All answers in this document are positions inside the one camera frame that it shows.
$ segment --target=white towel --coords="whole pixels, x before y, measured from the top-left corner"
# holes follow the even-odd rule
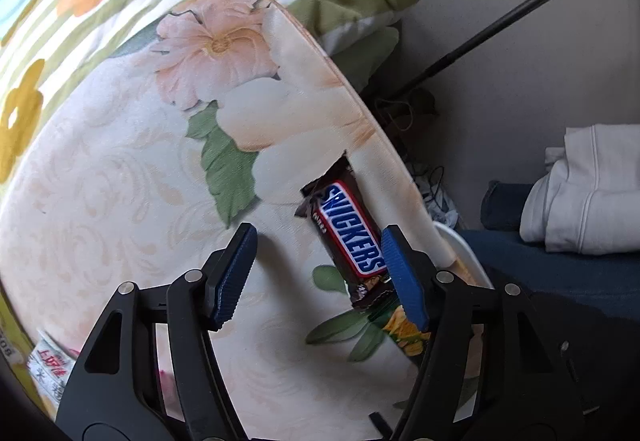
[[[527,198],[520,236],[546,251],[592,255],[640,249],[640,126],[567,129],[564,154]]]

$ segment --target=black pole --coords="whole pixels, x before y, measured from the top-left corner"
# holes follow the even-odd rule
[[[484,28],[484,30],[482,30],[480,33],[467,40],[462,46],[454,49],[451,53],[447,53],[437,62],[434,62],[417,77],[413,78],[411,81],[407,82],[404,86],[398,89],[398,91],[390,96],[385,97],[385,101],[398,100],[398,98],[401,98],[403,95],[407,94],[409,91],[414,89],[414,87],[424,82],[427,78],[431,78],[437,75],[437,73],[449,67],[460,57],[463,57],[470,51],[474,50],[476,47],[480,46],[483,42],[489,40],[492,36],[500,33],[502,30],[508,28],[511,24],[519,21],[526,15],[529,15],[531,12],[549,1],[550,0],[524,1],[521,5],[511,10],[508,14],[499,18],[493,24]]]

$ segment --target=dark blue cushion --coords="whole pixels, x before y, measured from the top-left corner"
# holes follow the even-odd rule
[[[546,253],[543,244],[525,244],[515,231],[465,230],[462,236],[482,265],[532,291],[558,294],[611,317],[640,321],[640,253]]]

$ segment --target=white wall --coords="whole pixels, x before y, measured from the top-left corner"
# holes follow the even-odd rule
[[[422,0],[402,27],[396,84],[523,0]],[[423,139],[472,227],[491,179],[534,182],[565,127],[640,123],[639,0],[553,0],[426,85],[442,116]]]

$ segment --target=bed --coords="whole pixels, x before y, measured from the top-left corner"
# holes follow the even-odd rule
[[[305,344],[350,303],[318,282],[331,261],[294,210],[347,150],[380,227],[400,224],[472,281],[328,59],[366,83],[398,41],[388,25],[417,1],[28,2],[0,52],[0,278],[13,311],[0,312],[17,373],[39,329],[79,351],[119,283],[199,268],[246,220],[261,232],[257,265],[212,341],[248,434],[370,439],[369,412],[395,422],[421,351],[364,327]],[[394,311],[379,329],[398,332]]]

